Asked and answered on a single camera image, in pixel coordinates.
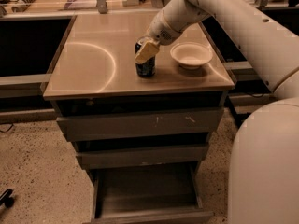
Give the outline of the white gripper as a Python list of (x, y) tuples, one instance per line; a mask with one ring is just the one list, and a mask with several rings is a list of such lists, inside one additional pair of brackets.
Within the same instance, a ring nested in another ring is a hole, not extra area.
[(159, 52), (160, 45), (170, 45), (181, 36), (181, 29), (182, 21), (177, 12), (166, 9), (160, 10), (145, 33), (145, 36), (153, 40), (146, 39), (142, 43), (135, 55), (135, 62), (143, 64), (153, 58)]

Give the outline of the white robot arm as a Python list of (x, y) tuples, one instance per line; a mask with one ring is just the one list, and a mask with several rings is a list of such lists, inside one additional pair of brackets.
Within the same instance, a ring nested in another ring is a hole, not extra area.
[(235, 136), (228, 224), (299, 224), (299, 36), (243, 0), (171, 0), (154, 18), (135, 60), (147, 61), (207, 16), (276, 97)]

